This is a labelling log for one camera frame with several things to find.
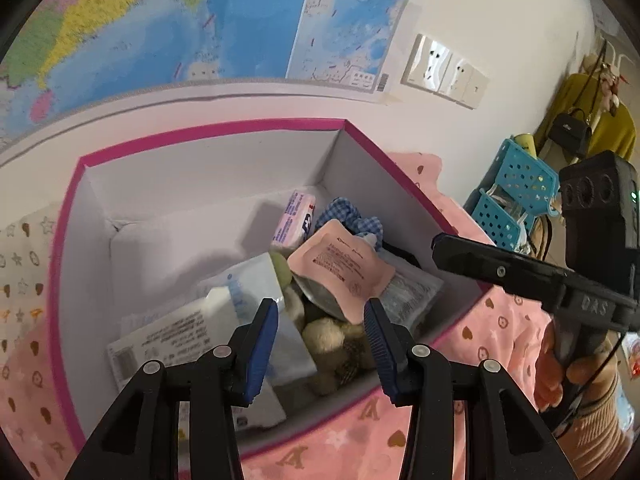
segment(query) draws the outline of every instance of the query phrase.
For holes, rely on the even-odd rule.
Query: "black handbag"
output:
[[[577,104],[584,94],[587,86],[589,85],[589,81],[591,81],[591,77],[593,77],[594,72],[596,71],[598,65],[601,63],[601,60],[604,60],[605,54],[607,52],[607,42],[605,41],[600,49],[600,53],[598,54],[598,59],[596,63],[593,65],[589,77],[584,82],[584,86],[580,90],[578,97],[575,99],[573,106],[569,108],[568,112],[558,114],[554,119],[554,122],[551,124],[551,128],[549,129],[548,138],[553,142],[562,147],[566,152],[575,156],[577,158],[585,158],[587,156],[587,152],[589,151],[589,142],[591,140],[591,126],[589,123],[591,122],[591,114],[593,114],[593,109],[595,108],[596,99],[598,97],[598,83],[596,82],[596,91],[593,95],[593,100],[591,101],[591,110],[589,114],[582,110],[581,108],[577,108]],[[579,119],[574,117],[576,112],[582,112],[583,119]]]

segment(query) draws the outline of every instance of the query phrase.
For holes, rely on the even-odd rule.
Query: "white box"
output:
[[[78,449],[118,392],[105,348],[120,337],[121,318],[267,251],[294,189],[316,195],[318,211],[337,196],[348,197],[363,215],[380,218],[387,242],[446,281],[426,318],[424,341],[433,341],[482,296],[473,280],[436,269],[431,239],[453,228],[345,120],[212,124],[86,155],[58,221],[47,319],[54,386]],[[376,384],[372,373],[312,409],[287,413],[283,425],[244,448],[273,446],[304,431]]]

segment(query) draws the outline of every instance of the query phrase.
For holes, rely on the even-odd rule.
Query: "light switch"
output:
[[[460,101],[465,94],[466,85],[471,79],[474,68],[458,54],[453,54],[440,86],[439,94],[454,101]]]
[[[471,78],[469,78],[469,82],[466,84],[465,93],[462,95],[460,102],[470,108],[478,108],[488,85],[488,77],[478,69],[473,69]]]
[[[437,92],[451,59],[451,49],[423,34],[416,38],[404,82]]]

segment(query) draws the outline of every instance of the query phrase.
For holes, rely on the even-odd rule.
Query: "yellow coat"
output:
[[[545,119],[534,134],[538,152],[540,152],[546,141],[554,119],[558,114],[569,111],[588,77],[588,74],[571,74],[564,83],[562,83],[556,98],[546,113]],[[602,100],[602,92],[600,91],[600,85],[596,78],[590,79],[580,101],[577,103],[577,107],[588,114],[596,86],[598,88],[598,96],[596,97],[593,117],[595,117],[598,107],[600,106],[600,101]],[[574,116],[579,119],[583,118],[582,112],[578,111]],[[626,106],[620,103],[618,113],[615,117],[612,117],[608,112],[602,113],[600,122],[598,122],[595,131],[591,134],[591,142],[589,143],[587,156],[593,156],[605,150],[611,150],[626,160],[629,160],[634,151],[635,143],[636,127],[634,126],[634,121]]]

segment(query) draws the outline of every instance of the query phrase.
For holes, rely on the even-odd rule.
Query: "yellow map region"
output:
[[[73,54],[89,34],[124,16],[136,0],[77,0],[66,8],[56,43],[38,70],[38,86],[46,88],[50,70]]]

